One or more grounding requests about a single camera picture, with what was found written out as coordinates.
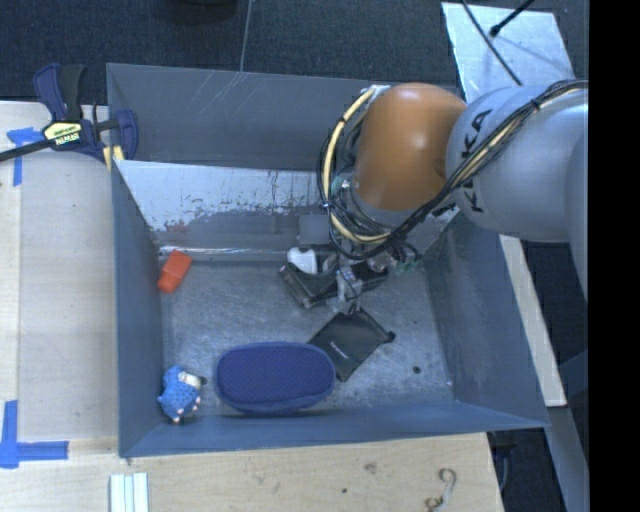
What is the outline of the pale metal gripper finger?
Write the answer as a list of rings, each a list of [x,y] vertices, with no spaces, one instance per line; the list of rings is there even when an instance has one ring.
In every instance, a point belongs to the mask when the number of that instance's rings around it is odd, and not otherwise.
[[[361,309],[361,295],[331,297],[326,301],[326,306],[335,314],[353,315]]]
[[[358,279],[352,268],[338,268],[336,282],[339,296],[360,296],[362,281]]]

